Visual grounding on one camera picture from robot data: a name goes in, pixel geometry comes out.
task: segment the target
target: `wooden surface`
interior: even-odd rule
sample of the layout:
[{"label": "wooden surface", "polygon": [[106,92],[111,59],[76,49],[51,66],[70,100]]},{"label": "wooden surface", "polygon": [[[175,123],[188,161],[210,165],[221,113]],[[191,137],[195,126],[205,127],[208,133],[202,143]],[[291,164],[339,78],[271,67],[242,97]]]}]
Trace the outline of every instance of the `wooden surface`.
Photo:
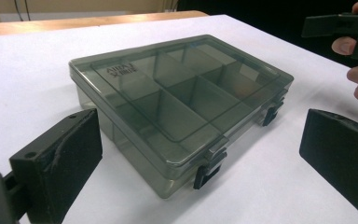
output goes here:
[{"label": "wooden surface", "polygon": [[55,21],[15,21],[0,22],[0,35],[13,35],[31,32],[71,29],[78,27],[120,24],[139,21],[165,21],[208,16],[200,11],[180,11],[165,13],[136,14],[112,17],[92,17]]}]

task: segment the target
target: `black latch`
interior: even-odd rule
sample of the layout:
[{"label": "black latch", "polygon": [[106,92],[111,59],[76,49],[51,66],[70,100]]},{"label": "black latch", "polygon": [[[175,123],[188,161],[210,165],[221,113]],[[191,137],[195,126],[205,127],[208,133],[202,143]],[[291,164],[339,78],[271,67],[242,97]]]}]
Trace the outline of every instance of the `black latch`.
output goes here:
[{"label": "black latch", "polygon": [[275,100],[272,101],[271,107],[267,110],[267,114],[264,117],[262,126],[268,126],[278,114],[278,110],[283,105],[284,96],[288,92],[287,89],[282,90],[276,97]]},{"label": "black latch", "polygon": [[209,163],[199,167],[194,181],[194,189],[200,189],[208,180],[210,180],[220,170],[223,159],[227,156],[226,148],[220,148],[212,155]]}]

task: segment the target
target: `plastic storage box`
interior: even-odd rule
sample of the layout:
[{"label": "plastic storage box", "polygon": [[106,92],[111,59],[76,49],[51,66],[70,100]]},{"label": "plastic storage box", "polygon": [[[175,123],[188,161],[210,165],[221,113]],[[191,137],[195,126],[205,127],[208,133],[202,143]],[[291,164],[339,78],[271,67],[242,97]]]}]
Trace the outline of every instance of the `plastic storage box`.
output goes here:
[{"label": "plastic storage box", "polygon": [[161,198],[186,182],[199,189],[226,148],[268,125],[293,77],[201,35],[70,62],[83,108]]}]

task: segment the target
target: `white table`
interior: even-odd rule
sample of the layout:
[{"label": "white table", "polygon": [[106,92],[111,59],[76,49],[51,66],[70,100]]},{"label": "white table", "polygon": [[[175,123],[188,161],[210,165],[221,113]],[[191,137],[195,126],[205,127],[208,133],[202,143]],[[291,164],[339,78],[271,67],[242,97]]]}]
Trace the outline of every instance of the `white table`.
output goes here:
[{"label": "white table", "polygon": [[358,121],[348,67],[228,16],[0,36],[0,172],[10,171],[11,155],[81,110],[70,60],[204,34],[295,77],[278,117],[235,142],[201,190],[189,183],[168,200],[102,134],[103,160],[64,223],[358,223],[358,211],[298,154],[309,108]]}]

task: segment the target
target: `black clamp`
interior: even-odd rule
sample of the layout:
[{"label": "black clamp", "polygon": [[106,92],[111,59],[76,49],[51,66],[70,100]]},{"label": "black clamp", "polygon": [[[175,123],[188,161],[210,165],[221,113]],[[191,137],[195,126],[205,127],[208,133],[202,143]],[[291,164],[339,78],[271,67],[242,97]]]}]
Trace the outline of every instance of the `black clamp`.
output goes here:
[{"label": "black clamp", "polygon": [[277,94],[277,96],[272,101],[271,106],[267,110],[267,114],[264,117],[262,126],[268,126],[278,115],[278,110],[283,105],[284,96],[288,92],[287,89],[283,89],[280,93]]},{"label": "black clamp", "polygon": [[222,147],[227,141],[228,139],[225,137],[221,138],[205,154],[204,158],[208,163],[199,167],[194,181],[194,189],[200,189],[215,174],[217,174],[217,172],[219,172],[222,162],[227,156],[226,148]]},{"label": "black clamp", "polygon": [[299,154],[358,210],[358,123],[310,109]]},{"label": "black clamp", "polygon": [[62,223],[102,158],[96,109],[75,113],[40,135],[9,160],[0,174],[0,223]]},{"label": "black clamp", "polygon": [[307,17],[303,26],[303,37],[324,35],[356,35],[357,44],[352,58],[358,59],[358,13]]}]

